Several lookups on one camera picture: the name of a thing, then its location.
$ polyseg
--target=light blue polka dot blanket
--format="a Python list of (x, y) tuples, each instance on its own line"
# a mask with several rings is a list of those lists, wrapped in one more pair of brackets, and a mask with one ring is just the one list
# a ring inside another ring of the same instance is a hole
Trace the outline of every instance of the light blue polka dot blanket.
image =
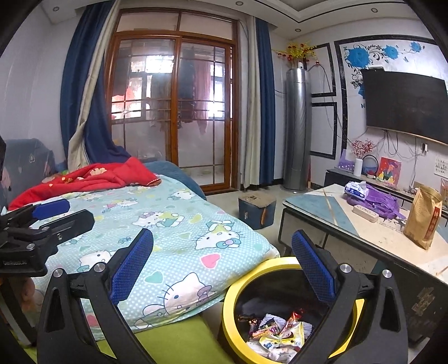
[[(262, 235), (242, 221), (179, 181), (160, 177), (162, 183), (156, 187), (63, 195), (70, 202), (70, 211), (33, 227), (82, 209), (93, 213), (95, 225), (59, 245), (58, 253), (47, 260), (49, 273), (34, 278), (38, 294), (44, 294), (55, 269), (84, 272), (95, 263), (108, 262), (141, 228), (147, 228), (154, 235), (153, 252), (129, 298), (118, 304), (131, 329), (139, 331), (201, 312), (219, 302), (239, 277), (279, 256)], [(83, 300), (83, 307), (95, 339), (104, 338), (90, 302)]]

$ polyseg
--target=white vase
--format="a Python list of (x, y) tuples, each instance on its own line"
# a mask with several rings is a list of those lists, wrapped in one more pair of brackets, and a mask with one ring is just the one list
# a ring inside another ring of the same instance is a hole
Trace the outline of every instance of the white vase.
[(355, 168), (353, 170), (353, 176), (360, 177), (362, 171), (362, 159), (355, 159)]

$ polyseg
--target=blue curtain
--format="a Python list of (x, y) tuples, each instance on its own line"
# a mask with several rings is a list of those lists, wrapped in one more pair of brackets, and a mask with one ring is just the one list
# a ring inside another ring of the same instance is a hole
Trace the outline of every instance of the blue curtain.
[(264, 20), (255, 20), (257, 28), (258, 64), (260, 68), (261, 150), (260, 185), (274, 181), (274, 156), (276, 147), (276, 103), (274, 68), (272, 66), (271, 39)]
[[(95, 46), (112, 5), (113, 1), (104, 1), (86, 7), (67, 52), (60, 93), (60, 128), (65, 156), (78, 124), (82, 94)], [(84, 129), (84, 143), (90, 163), (124, 162), (129, 158), (122, 147), (114, 145), (108, 129), (103, 67)]]

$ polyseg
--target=flat screen television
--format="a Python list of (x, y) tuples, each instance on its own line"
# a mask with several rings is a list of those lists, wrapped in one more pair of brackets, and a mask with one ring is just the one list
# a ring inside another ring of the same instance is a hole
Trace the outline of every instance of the flat screen television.
[(448, 144), (444, 80), (382, 69), (362, 70), (367, 126)]

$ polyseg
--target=red garment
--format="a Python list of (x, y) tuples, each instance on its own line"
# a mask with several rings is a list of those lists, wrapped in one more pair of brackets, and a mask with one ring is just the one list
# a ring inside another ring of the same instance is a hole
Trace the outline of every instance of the red garment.
[(130, 157), (125, 163), (96, 163), (29, 188), (11, 202), (9, 210), (64, 193), (111, 190), (132, 183), (157, 186), (161, 180), (135, 157)]

